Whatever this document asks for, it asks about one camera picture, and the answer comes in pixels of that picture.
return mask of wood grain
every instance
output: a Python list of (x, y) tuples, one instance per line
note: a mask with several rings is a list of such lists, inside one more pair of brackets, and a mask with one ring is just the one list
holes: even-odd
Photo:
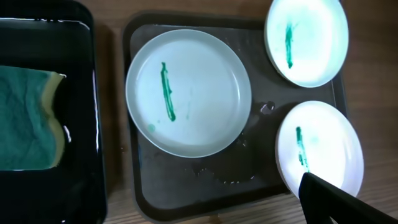
[[(121, 33), (136, 12), (162, 9), (265, 18), (271, 0), (81, 0), (96, 21), (107, 224), (148, 223), (131, 195)], [(343, 67), (349, 118), (363, 147), (359, 199), (398, 218), (398, 1), (345, 0), (350, 38)], [(293, 195), (184, 223), (305, 223)]]

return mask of sponge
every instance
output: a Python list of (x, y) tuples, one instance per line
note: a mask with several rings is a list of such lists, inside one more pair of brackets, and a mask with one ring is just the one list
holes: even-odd
[(52, 102), (62, 78), (0, 66), (0, 170), (41, 170), (59, 163), (65, 137)]

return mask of rectangular tray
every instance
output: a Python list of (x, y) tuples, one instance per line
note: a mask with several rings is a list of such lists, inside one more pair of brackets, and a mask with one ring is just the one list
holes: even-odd
[(0, 223), (102, 223), (106, 192), (93, 18), (73, 1), (17, 3), (0, 3), (0, 65), (67, 76), (53, 101), (65, 148), (54, 168), (0, 172)]
[(174, 222), (288, 193), (275, 163), (279, 125), (295, 105), (308, 100), (328, 103), (346, 116), (340, 74), (318, 88), (289, 83), (266, 54), (264, 20), (147, 11), (135, 15), (123, 32), (125, 75), (145, 43), (175, 29), (207, 32), (235, 51), (249, 75), (251, 114), (235, 142), (199, 159), (172, 156), (158, 149), (136, 131), (130, 118), (132, 193), (141, 212), (158, 222)]

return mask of black tray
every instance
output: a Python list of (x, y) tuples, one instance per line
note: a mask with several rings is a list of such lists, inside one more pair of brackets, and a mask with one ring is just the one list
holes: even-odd
[(101, 223), (106, 195), (93, 18), (72, 1), (2, 2), (0, 18), (0, 65), (67, 76), (53, 110), (71, 138), (64, 131), (65, 152), (57, 167), (0, 172), (0, 223)]
[(142, 12), (126, 26), (125, 75), (137, 51), (155, 36), (195, 29), (219, 38), (235, 51), (252, 88), (251, 114), (242, 134), (209, 157), (187, 159), (167, 154), (137, 132), (129, 120), (132, 193), (148, 218), (180, 221), (288, 193), (277, 170), (274, 144), (285, 115), (308, 100), (329, 103), (346, 115), (341, 76), (318, 88), (300, 88), (284, 80), (267, 57), (263, 28), (264, 20), (161, 11)]

